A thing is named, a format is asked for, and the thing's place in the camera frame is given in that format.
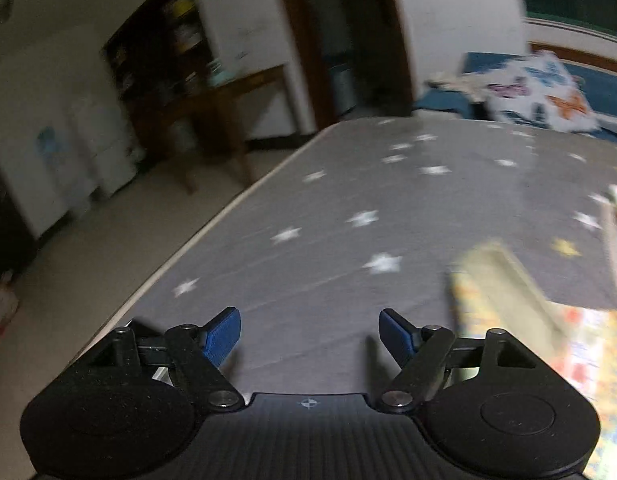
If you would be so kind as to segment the colourful patterned child garment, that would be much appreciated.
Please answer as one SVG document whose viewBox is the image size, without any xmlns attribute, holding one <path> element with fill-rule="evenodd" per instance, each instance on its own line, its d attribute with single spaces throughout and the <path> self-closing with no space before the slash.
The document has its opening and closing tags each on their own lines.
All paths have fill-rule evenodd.
<svg viewBox="0 0 617 480">
<path fill-rule="evenodd" d="M 601 434 L 585 474 L 617 479 L 617 181 L 588 197 L 573 233 L 453 234 L 450 291 L 460 336 L 508 330 L 593 404 Z"/>
</svg>

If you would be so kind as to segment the grey star tablecloth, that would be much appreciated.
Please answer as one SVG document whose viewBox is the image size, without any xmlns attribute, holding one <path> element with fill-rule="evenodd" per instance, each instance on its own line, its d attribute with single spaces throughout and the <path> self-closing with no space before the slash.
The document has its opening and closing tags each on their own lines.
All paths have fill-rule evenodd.
<svg viewBox="0 0 617 480">
<path fill-rule="evenodd" d="M 242 392 L 371 390 L 394 370 L 392 308 L 449 325 L 447 273 L 499 240 L 551 300 L 617 309 L 602 196 L 617 144 L 465 119 L 357 119 L 249 188 L 111 318 L 161 330 L 239 309 Z"/>
</svg>

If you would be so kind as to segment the white refrigerator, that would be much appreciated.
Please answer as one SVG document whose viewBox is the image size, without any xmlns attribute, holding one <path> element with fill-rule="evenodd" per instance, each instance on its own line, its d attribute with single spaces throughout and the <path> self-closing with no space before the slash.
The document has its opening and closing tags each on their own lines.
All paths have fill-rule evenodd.
<svg viewBox="0 0 617 480">
<path fill-rule="evenodd" d="M 130 133 L 120 108 L 93 96 L 80 96 L 71 103 L 70 111 L 101 192 L 114 195 L 137 174 L 128 154 Z"/>
</svg>

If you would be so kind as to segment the wooden side table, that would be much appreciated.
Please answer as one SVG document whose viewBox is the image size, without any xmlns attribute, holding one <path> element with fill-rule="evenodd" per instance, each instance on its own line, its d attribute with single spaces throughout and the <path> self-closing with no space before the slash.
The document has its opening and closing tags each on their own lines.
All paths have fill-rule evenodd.
<svg viewBox="0 0 617 480">
<path fill-rule="evenodd" d="M 237 161 L 240 182 L 245 188 L 250 188 L 255 179 L 246 155 L 246 130 L 243 128 L 237 103 L 243 96 L 267 86 L 276 86 L 284 95 L 294 127 L 291 136 L 297 141 L 301 133 L 298 106 L 290 89 L 286 66 L 280 64 L 232 78 L 217 87 L 208 87 L 193 96 L 166 104 L 159 112 L 158 125 L 167 148 L 173 155 L 177 153 L 176 139 L 170 133 L 175 122 L 191 114 L 214 112 L 226 133 L 231 154 Z"/>
</svg>

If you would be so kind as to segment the water dispenser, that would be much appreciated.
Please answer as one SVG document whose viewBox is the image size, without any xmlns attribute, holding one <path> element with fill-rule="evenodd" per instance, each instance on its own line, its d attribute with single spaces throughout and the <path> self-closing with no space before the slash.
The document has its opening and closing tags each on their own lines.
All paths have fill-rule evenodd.
<svg viewBox="0 0 617 480">
<path fill-rule="evenodd" d="M 82 218 L 92 208 L 92 194 L 98 188 L 84 157 L 72 140 L 53 126 L 37 133 L 36 146 L 69 213 Z"/>
</svg>

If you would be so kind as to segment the beige crumpled cloth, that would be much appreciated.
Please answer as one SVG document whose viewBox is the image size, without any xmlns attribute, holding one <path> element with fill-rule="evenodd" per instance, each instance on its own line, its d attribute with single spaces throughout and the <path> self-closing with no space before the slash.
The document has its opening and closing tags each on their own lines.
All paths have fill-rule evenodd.
<svg viewBox="0 0 617 480">
<path fill-rule="evenodd" d="M 451 74 L 438 72 L 427 77 L 425 83 L 430 88 L 460 92 L 466 96 L 478 96 L 481 93 L 479 77 L 476 77 L 473 73 Z"/>
</svg>

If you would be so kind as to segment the butterfly print pillow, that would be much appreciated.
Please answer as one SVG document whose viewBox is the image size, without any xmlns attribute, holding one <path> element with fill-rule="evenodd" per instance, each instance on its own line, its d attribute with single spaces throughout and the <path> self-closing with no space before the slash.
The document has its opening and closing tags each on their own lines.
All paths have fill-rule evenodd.
<svg viewBox="0 0 617 480">
<path fill-rule="evenodd" d="M 479 74 L 496 122 L 558 132 L 591 133 L 596 114 L 563 63 L 550 51 L 511 58 Z"/>
</svg>

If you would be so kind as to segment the dark shelving cabinet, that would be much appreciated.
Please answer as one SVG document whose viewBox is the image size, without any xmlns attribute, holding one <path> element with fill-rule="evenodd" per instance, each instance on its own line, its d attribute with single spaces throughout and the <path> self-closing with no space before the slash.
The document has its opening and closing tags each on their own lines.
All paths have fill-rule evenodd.
<svg viewBox="0 0 617 480">
<path fill-rule="evenodd" d="M 203 84 L 213 51 L 197 0 L 145 0 L 103 47 L 145 162 L 162 162 L 170 147 L 161 112 Z"/>
</svg>

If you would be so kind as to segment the blue sofa bench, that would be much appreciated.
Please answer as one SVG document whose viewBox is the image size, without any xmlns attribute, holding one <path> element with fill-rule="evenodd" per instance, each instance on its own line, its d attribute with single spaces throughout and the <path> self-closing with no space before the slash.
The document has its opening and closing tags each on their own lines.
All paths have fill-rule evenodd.
<svg viewBox="0 0 617 480">
<path fill-rule="evenodd" d="M 546 50 L 469 52 L 460 73 L 431 75 L 413 108 L 617 143 L 617 75 Z"/>
</svg>

